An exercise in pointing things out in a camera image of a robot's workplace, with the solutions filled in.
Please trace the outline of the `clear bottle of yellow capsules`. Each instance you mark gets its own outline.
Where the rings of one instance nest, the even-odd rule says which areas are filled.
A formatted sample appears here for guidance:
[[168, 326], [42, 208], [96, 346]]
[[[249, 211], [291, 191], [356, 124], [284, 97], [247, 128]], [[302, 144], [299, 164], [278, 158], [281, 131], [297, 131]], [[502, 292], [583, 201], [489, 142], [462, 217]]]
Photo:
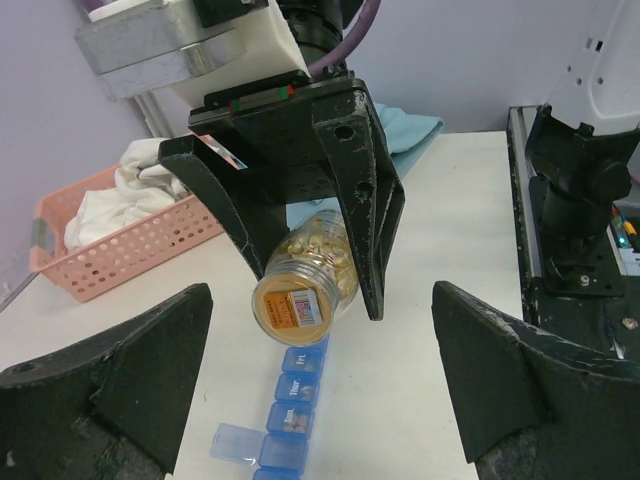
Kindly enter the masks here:
[[329, 335], [359, 290], [342, 215], [320, 210], [276, 247], [252, 294], [261, 329], [289, 346], [309, 346]]

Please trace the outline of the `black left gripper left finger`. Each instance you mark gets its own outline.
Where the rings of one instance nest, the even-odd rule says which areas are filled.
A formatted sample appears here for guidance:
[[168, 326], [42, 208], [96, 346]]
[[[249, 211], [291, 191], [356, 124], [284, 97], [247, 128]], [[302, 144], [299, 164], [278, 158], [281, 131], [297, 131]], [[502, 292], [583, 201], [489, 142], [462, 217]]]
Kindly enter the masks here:
[[193, 284], [146, 312], [1, 373], [4, 479], [174, 472], [213, 300]]

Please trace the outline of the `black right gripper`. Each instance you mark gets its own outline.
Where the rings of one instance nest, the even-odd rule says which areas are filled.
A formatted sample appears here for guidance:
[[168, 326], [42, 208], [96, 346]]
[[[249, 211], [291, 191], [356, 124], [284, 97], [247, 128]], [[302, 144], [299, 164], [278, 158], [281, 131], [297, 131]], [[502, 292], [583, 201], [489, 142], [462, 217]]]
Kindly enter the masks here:
[[160, 164], [209, 210], [257, 279], [289, 228], [287, 203], [336, 196], [368, 316], [384, 317], [385, 272], [405, 203], [366, 84], [352, 72], [288, 72], [205, 96], [189, 115], [249, 168], [194, 135], [163, 141]]

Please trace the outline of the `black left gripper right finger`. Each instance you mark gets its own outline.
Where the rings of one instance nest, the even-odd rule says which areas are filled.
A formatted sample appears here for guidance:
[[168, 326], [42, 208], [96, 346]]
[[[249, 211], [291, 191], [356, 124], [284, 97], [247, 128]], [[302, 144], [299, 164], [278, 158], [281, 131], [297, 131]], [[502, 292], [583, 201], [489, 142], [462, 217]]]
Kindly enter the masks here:
[[432, 317], [479, 478], [638, 478], [637, 362], [513, 318], [448, 281], [433, 286]]

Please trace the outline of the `blue weekly pill organizer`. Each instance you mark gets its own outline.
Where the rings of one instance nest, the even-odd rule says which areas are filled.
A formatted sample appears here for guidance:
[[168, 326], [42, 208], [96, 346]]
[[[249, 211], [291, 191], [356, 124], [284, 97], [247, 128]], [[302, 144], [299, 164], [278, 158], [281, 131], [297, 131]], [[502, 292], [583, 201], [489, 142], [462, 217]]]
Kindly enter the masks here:
[[221, 423], [210, 456], [252, 470], [253, 479], [300, 479], [309, 441], [329, 340], [286, 350], [274, 388], [264, 432]]

